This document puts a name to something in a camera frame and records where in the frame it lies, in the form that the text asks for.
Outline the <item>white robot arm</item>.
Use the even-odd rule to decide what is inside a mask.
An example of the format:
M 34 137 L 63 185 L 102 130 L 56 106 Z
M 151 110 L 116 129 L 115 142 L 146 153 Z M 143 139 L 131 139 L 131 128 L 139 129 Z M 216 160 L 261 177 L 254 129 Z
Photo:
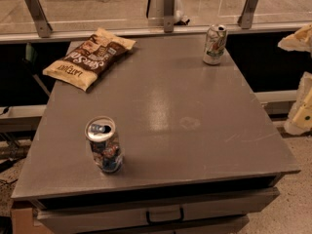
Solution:
M 312 24 L 307 24 L 295 33 L 284 37 L 278 47 L 286 51 L 308 52 L 312 55 Z M 285 131 L 294 136 L 312 130 L 312 73 L 305 71 L 299 81 L 296 101 L 292 105 Z

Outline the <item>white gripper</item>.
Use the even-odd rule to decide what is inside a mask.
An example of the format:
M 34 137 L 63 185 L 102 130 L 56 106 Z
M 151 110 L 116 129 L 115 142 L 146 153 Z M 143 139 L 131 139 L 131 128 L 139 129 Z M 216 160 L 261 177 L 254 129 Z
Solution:
M 307 24 L 295 33 L 284 37 L 278 47 L 285 51 L 311 52 L 312 23 Z

